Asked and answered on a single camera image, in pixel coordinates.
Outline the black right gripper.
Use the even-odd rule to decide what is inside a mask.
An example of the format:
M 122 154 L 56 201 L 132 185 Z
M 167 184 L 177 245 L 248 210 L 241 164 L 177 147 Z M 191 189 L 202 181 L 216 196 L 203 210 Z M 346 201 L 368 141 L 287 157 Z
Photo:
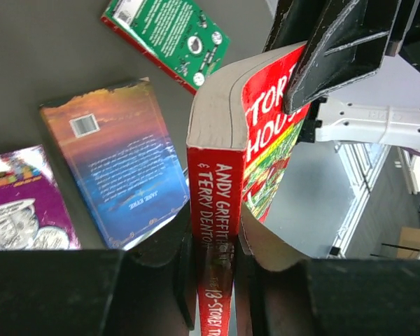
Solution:
M 420 72 L 420 1 L 279 1 L 265 49 L 302 41 L 287 113 L 376 74 L 386 56 Z

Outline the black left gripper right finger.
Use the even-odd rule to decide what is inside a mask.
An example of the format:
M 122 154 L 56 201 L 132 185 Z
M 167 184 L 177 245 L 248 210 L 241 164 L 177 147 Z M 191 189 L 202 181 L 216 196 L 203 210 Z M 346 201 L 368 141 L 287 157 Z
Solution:
M 420 260 L 310 258 L 241 208 L 239 335 L 420 335 Z

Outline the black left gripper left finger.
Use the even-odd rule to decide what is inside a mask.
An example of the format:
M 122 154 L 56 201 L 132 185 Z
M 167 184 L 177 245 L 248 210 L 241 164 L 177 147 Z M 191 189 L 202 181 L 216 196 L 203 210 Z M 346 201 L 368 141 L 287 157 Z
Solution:
M 0 335 L 188 335 L 190 207 L 128 251 L 0 251 Z

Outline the purple white paperback book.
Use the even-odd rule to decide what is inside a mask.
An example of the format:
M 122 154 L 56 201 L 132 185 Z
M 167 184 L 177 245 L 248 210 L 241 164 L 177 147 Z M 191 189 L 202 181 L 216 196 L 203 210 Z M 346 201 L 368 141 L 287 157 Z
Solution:
M 43 146 L 0 154 L 0 251 L 80 248 Z

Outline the red 13-storey treehouse book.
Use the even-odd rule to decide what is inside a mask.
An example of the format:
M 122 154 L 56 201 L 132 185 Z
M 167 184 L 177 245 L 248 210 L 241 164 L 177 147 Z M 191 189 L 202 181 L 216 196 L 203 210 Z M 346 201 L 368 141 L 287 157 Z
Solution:
M 186 137 L 203 335 L 229 333 L 244 212 L 264 221 L 309 110 L 283 100 L 305 42 L 228 64 L 193 99 Z

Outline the blue book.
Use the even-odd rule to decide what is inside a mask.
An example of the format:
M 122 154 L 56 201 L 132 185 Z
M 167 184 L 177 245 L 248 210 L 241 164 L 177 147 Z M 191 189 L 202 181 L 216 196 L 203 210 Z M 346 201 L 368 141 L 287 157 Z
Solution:
M 149 78 L 50 101 L 39 110 L 106 247 L 131 249 L 189 200 Z

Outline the green red paperback book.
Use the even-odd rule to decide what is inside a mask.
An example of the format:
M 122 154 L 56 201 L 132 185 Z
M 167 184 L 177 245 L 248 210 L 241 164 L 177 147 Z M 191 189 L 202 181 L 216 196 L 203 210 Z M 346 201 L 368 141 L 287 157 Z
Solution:
M 220 68 L 230 45 L 189 0 L 110 1 L 101 21 L 191 94 Z

